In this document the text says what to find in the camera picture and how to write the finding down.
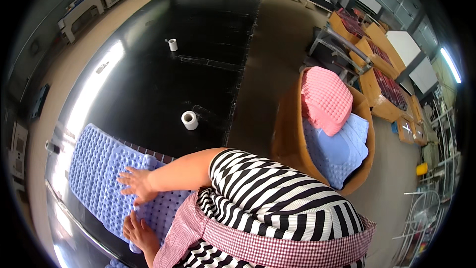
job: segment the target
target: pink gingham apron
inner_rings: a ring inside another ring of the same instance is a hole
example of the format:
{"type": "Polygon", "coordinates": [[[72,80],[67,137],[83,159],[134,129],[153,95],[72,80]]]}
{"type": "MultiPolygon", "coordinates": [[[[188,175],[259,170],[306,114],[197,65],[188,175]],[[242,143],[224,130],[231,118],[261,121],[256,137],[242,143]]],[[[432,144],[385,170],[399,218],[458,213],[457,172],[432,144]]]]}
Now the pink gingham apron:
{"type": "Polygon", "coordinates": [[[362,258],[376,224],[360,216],[364,231],[327,241],[293,241],[246,233],[206,217],[197,205],[198,193],[188,196],[155,256],[153,268],[171,268],[200,238],[219,250],[250,263],[274,268],[336,268],[362,258]]]}

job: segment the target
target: floor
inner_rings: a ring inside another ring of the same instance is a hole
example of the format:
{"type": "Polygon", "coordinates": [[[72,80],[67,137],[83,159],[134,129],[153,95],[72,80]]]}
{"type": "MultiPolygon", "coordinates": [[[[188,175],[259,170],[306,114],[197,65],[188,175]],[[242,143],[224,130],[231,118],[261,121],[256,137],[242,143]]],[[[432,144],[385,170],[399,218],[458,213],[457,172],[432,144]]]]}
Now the floor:
{"type": "MultiPolygon", "coordinates": [[[[50,93],[39,120],[30,128],[27,170],[31,213],[37,235],[54,258],[50,228],[44,205],[46,189],[44,143],[53,132],[62,105],[91,56],[130,15],[150,0],[124,0],[68,46],[51,66],[44,83],[50,93]]],[[[312,27],[326,22],[326,12],[304,8],[291,0],[263,0],[250,45],[244,80],[239,91],[229,146],[264,156],[270,140],[279,97],[299,75],[312,27]]],[[[405,191],[416,186],[415,166],[419,149],[398,140],[390,123],[374,117],[376,154],[367,181],[347,198],[364,216],[377,222],[367,258],[367,267],[389,267],[399,248],[391,240],[403,229],[410,200],[405,191]]]]}

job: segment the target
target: black and white striped shirt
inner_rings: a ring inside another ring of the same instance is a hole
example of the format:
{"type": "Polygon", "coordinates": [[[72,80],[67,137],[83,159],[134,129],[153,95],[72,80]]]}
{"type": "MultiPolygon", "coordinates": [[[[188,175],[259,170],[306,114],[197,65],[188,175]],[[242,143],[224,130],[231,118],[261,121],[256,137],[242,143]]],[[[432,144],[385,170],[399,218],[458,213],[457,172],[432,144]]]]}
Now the black and white striped shirt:
{"type": "MultiPolygon", "coordinates": [[[[197,204],[207,217],[256,235],[300,241],[331,240],[363,231],[354,206],[332,188],[268,158],[236,149],[219,153],[209,169],[212,187],[197,204]]],[[[365,257],[347,267],[365,265],[365,257]]],[[[237,260],[200,239],[176,267],[263,267],[237,260]]]]}

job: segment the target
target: woman's right hand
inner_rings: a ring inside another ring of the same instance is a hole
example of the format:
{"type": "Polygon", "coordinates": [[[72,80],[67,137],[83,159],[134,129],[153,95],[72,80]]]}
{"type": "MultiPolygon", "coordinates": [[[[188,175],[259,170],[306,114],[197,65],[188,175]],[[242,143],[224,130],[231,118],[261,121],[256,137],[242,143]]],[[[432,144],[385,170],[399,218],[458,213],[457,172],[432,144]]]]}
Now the woman's right hand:
{"type": "Polygon", "coordinates": [[[152,188],[149,182],[149,170],[137,170],[132,167],[126,167],[129,172],[121,172],[117,181],[129,185],[129,188],[124,188],[120,192],[123,195],[137,195],[134,201],[134,206],[153,200],[157,196],[157,191],[152,188]]]}

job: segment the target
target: person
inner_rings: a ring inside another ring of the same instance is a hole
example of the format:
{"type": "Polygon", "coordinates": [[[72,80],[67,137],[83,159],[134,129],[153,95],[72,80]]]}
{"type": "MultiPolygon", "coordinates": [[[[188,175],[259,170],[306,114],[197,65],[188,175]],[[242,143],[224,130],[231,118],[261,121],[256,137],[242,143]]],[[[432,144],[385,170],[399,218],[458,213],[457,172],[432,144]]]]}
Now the person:
{"type": "Polygon", "coordinates": [[[364,267],[375,223],[335,190],[268,158],[213,148],[155,171],[127,168],[118,181],[135,205],[158,192],[196,191],[177,210],[162,247],[136,213],[124,237],[149,268],[364,267]]]}

